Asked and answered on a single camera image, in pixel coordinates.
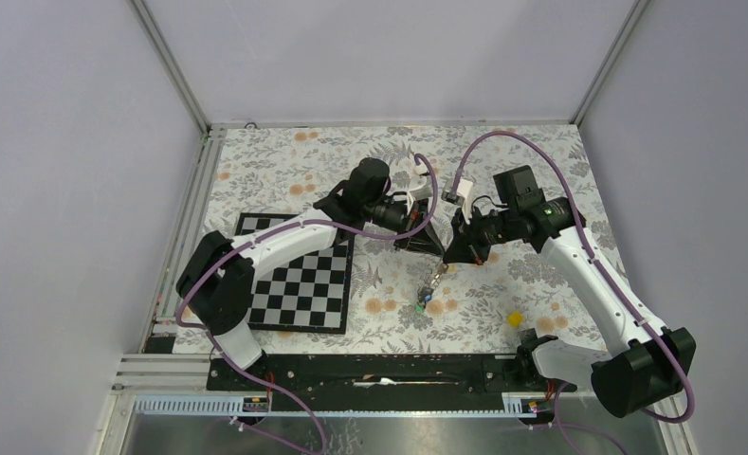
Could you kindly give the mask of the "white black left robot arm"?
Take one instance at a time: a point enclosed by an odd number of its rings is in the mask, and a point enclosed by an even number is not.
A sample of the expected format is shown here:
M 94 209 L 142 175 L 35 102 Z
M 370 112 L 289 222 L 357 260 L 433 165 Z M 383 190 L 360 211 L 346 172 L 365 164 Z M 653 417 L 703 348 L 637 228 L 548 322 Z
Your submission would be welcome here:
M 390 168 L 367 157 L 304 213 L 246 236 L 228 238 L 213 231 L 199 241 L 174 287 L 182 300 L 175 317 L 192 310 L 239 387 L 252 390 L 265 380 L 263 349 L 247 322 L 259 278 L 353 237 L 395 242 L 429 227 L 440 199 L 438 179 L 424 155 L 413 160 L 418 174 L 407 196 L 430 201 L 425 215 L 412 216 L 409 204 L 389 201 Z

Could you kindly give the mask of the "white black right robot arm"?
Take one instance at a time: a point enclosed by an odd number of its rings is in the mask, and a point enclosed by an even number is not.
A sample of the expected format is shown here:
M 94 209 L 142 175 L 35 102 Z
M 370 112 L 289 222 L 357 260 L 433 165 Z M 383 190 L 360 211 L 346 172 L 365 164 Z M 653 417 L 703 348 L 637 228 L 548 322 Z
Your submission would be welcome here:
M 593 246 L 571 200 L 547 199 L 528 166 L 499 173 L 494 181 L 502 203 L 487 214 L 474 206 L 470 182 L 450 182 L 443 189 L 443 199 L 458 207 L 445 263 L 484 264 L 494 245 L 529 244 L 573 289 L 606 345 L 599 351 L 530 334 L 517 349 L 519 384 L 537 391 L 551 379 L 567 381 L 594 391 L 615 417 L 686 391 L 694 337 L 685 328 L 669 329 L 635 296 Z

